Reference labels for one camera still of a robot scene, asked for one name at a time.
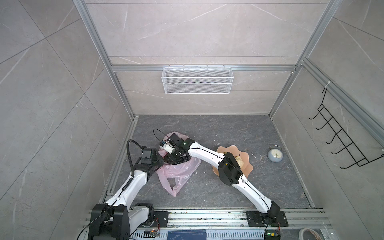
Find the pink plastic bag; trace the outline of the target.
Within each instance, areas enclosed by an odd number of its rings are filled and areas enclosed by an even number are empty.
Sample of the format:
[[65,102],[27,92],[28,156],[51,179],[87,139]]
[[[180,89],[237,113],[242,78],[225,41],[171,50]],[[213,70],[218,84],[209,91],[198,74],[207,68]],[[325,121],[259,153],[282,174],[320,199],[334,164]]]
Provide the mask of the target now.
[[201,160],[198,158],[191,158],[188,162],[177,165],[165,163],[156,173],[162,187],[176,197],[200,164]]

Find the beige fake fruit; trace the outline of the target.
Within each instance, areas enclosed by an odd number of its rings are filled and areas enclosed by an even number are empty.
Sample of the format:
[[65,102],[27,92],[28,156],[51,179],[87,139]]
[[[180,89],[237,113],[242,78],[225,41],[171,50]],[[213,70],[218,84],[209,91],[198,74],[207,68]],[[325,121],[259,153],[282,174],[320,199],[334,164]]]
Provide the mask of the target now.
[[236,157],[235,157],[235,160],[236,160],[236,162],[238,163],[239,168],[241,169],[241,168],[243,167],[243,165],[244,165],[244,162],[243,162],[241,156],[236,156]]

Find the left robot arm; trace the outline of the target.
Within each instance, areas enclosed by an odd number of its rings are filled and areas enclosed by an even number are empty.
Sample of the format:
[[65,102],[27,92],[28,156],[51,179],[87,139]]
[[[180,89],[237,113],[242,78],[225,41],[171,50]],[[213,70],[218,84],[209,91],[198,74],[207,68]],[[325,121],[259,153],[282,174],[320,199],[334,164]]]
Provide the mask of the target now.
[[91,211],[89,240],[128,240],[140,225],[154,221],[152,204],[139,203],[130,208],[140,189],[151,175],[164,164],[164,159],[154,148],[144,148],[138,163],[132,167],[124,185],[104,204],[97,204]]

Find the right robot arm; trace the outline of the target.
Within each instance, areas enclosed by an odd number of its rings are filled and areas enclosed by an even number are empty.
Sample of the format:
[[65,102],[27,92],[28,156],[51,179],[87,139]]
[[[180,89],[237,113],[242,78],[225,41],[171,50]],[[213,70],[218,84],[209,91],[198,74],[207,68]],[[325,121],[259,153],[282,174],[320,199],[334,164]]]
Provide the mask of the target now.
[[186,163],[191,158],[212,165],[218,170],[219,178],[225,185],[236,188],[253,203],[266,224],[278,223],[281,208],[250,183],[233,154],[215,152],[190,138],[183,140],[176,134],[161,140],[160,149],[167,152],[164,161],[169,165]]

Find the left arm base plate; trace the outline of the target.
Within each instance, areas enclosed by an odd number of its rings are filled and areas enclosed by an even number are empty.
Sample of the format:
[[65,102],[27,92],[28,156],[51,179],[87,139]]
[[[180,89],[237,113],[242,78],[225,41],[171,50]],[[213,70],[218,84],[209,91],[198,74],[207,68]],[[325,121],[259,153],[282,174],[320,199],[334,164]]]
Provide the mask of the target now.
[[166,228],[169,221],[169,212],[167,211],[155,211],[150,214],[149,220],[142,224],[145,228]]

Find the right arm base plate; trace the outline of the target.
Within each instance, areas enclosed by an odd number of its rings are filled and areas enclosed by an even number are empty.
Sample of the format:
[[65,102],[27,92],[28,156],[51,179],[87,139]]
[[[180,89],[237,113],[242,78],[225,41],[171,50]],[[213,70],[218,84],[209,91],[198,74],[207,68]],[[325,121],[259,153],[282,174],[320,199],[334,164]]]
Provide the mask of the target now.
[[246,219],[249,227],[288,227],[289,223],[283,211],[278,214],[265,214],[259,211],[246,211]]

